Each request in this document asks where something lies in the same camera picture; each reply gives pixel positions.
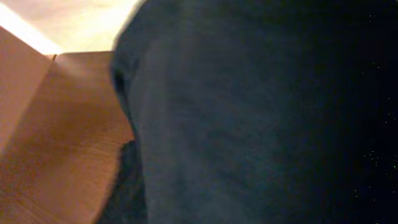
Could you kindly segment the navy blue shorts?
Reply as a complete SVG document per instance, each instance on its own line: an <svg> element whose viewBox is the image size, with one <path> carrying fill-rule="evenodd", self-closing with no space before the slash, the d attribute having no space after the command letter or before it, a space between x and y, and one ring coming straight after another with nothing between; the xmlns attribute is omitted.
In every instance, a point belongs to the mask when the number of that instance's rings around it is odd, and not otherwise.
<svg viewBox="0 0 398 224"><path fill-rule="evenodd" d="M135 138L98 223L394 223L396 1L145 1L111 81Z"/></svg>

